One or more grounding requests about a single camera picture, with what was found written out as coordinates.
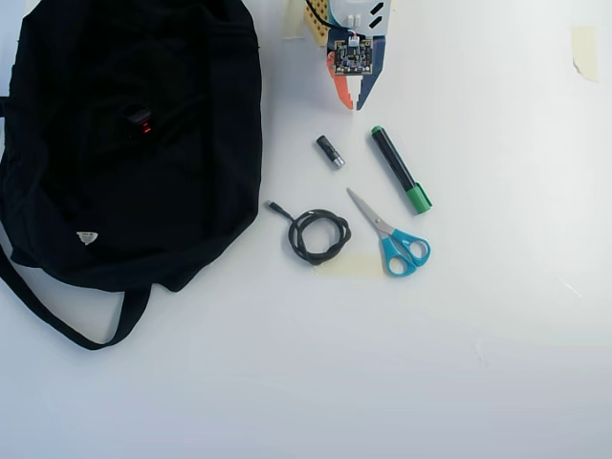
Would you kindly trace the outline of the blue-grey gripper finger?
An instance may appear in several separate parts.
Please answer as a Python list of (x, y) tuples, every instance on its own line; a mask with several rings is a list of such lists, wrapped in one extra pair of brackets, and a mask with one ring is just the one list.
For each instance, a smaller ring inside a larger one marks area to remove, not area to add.
[(382, 70), (375, 70), (371, 75), (361, 77), (361, 88), (357, 101), (357, 110), (361, 110), (372, 92)]

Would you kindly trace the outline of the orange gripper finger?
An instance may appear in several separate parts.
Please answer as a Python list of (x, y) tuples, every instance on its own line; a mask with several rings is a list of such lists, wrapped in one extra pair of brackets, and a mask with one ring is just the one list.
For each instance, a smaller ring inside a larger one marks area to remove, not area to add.
[(352, 100), (346, 75), (336, 74), (335, 65), (335, 53), (329, 52), (326, 57), (326, 64), (330, 74), (330, 77), (334, 81), (336, 91), (340, 102), (350, 111), (354, 109), (354, 102)]

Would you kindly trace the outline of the blue-grey gripper body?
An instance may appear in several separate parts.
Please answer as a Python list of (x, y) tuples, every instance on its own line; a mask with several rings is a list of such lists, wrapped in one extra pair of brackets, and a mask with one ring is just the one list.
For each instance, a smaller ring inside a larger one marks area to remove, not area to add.
[(384, 36), (330, 33), (327, 54), (335, 53), (336, 73), (373, 73), (383, 67)]

